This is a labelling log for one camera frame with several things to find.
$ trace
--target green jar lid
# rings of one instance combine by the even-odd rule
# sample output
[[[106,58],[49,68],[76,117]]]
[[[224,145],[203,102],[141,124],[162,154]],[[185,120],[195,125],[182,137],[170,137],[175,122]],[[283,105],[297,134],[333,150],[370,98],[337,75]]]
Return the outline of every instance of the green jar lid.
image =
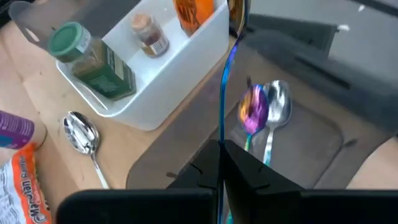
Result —
[[[82,56],[90,46],[91,35],[78,22],[67,22],[56,30],[48,42],[48,52],[63,63]]]

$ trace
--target wooden countertop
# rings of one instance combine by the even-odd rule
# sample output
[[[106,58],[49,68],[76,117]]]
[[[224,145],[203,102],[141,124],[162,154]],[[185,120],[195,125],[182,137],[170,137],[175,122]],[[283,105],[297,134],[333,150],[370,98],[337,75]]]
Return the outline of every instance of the wooden countertop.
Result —
[[[224,65],[226,57],[204,80]],[[44,194],[53,210],[72,192],[101,188],[90,157],[74,150],[64,135],[61,120],[68,111],[79,111],[97,125],[101,135],[99,165],[109,185],[123,189],[133,163],[192,99],[204,81],[158,129],[145,132],[98,116],[62,77],[55,60],[29,43],[13,22],[0,30],[0,66],[0,91],[11,95],[10,98],[0,98],[0,110],[39,118],[47,127],[45,144],[37,152],[37,166]]]

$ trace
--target spoon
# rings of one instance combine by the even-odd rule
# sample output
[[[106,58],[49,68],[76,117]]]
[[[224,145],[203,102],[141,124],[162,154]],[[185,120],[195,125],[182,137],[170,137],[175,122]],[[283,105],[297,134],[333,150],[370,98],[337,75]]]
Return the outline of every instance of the spoon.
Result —
[[[269,128],[266,150],[264,151],[263,163],[271,164],[272,141],[274,131],[287,124],[292,114],[292,99],[290,97],[289,85],[282,80],[275,80],[264,85],[264,92],[268,97],[269,115],[266,126]]]
[[[252,136],[266,127],[268,118],[267,96],[261,85],[251,85],[238,105],[238,121],[247,134],[244,150],[248,151]]]
[[[70,111],[63,119],[63,128],[72,146],[78,152],[90,155],[103,188],[109,189],[96,158],[100,134],[94,124],[81,113]]]

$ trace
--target green spice jar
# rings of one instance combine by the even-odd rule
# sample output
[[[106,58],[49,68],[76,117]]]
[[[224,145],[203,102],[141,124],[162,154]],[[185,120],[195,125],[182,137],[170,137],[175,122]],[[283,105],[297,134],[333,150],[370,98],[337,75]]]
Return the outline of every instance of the green spice jar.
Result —
[[[100,38],[77,22],[56,30],[48,44],[51,55],[74,77],[110,100],[136,92],[134,73]]]

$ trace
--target white tray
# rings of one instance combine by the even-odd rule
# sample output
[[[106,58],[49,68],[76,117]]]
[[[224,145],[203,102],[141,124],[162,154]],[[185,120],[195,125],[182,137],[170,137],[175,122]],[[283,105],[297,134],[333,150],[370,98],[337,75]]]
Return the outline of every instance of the white tray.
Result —
[[[228,49],[228,4],[216,0],[215,9],[189,38],[180,27],[172,0],[143,0],[103,37],[136,74],[135,95],[118,101],[109,101],[101,95],[94,97],[69,74],[63,63],[57,62],[57,68],[100,116],[145,131],[156,129]],[[149,58],[136,45],[131,17],[137,12],[155,16],[169,39],[170,47],[161,57]]]

